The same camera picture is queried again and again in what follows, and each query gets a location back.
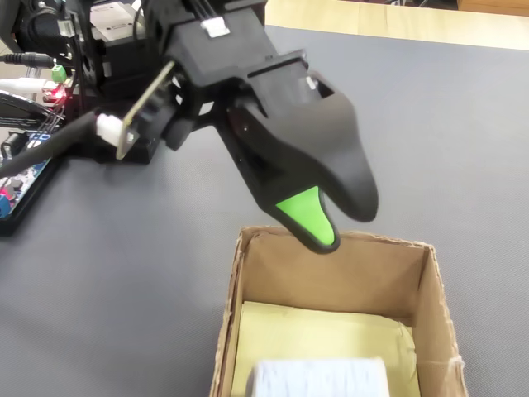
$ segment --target yellow paper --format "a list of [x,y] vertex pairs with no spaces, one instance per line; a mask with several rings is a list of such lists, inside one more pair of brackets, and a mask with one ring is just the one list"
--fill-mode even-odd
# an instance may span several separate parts
[[420,397],[411,328],[369,314],[245,302],[231,397],[245,397],[259,360],[356,357],[384,360],[391,397]]

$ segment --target green fingertip pad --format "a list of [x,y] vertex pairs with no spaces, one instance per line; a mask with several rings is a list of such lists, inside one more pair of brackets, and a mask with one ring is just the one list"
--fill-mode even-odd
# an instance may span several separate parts
[[276,206],[310,232],[321,244],[330,246],[334,242],[334,230],[323,212],[317,186],[287,198]]

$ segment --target wooden floor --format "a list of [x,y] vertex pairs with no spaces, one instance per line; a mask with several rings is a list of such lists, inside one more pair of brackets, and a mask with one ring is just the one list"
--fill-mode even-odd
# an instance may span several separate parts
[[269,0],[269,25],[529,50],[529,17],[339,0]]

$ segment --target white object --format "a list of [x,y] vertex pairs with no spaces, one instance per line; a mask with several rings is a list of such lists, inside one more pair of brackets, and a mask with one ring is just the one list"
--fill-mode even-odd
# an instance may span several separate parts
[[119,136],[122,133],[123,122],[115,117],[107,114],[100,114],[96,121],[97,134],[112,146],[117,147],[119,144]]
[[46,81],[46,79],[33,79],[30,77],[0,79],[0,89],[5,89],[11,93],[40,93]]
[[380,358],[260,361],[247,397],[389,397]]
[[205,29],[208,35],[214,39],[215,37],[228,35],[230,30],[226,27],[223,17],[215,17],[200,22],[202,29]]

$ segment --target white sponge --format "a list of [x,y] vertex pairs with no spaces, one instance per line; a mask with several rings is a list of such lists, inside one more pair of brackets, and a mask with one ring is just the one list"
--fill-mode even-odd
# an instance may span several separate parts
[[247,397],[389,397],[379,358],[260,361]]

